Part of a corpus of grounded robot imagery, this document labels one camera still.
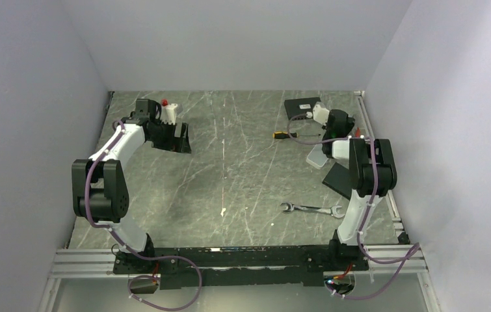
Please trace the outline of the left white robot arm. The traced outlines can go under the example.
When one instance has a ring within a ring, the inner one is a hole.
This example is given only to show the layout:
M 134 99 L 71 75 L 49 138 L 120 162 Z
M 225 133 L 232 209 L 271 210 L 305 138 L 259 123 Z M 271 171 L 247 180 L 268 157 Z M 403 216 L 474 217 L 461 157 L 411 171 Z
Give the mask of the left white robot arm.
M 149 142 L 154 149 L 190 153 L 189 126 L 181 120 L 182 107 L 167 100 L 138 99 L 128 117 L 113 123 L 110 139 L 87 159 L 72 164 L 72 203 L 77 217 L 104 229 L 132 254 L 130 263 L 141 273 L 151 271 L 156 254 L 149 234 L 129 213 L 125 173 L 133 154 Z

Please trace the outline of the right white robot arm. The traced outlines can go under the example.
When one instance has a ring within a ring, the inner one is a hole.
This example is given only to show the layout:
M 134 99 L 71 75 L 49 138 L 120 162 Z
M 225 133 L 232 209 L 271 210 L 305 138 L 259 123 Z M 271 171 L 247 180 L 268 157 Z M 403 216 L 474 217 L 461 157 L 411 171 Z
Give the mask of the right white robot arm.
M 387 138 L 353 137 L 355 119 L 342 110 L 313 111 L 313 119 L 325 130 L 323 154 L 349 162 L 351 198 L 341 225 L 336 230 L 339 244 L 328 251 L 328 262 L 336 270 L 352 263 L 363 250 L 364 228 L 375 207 L 397 184 L 391 142 Z

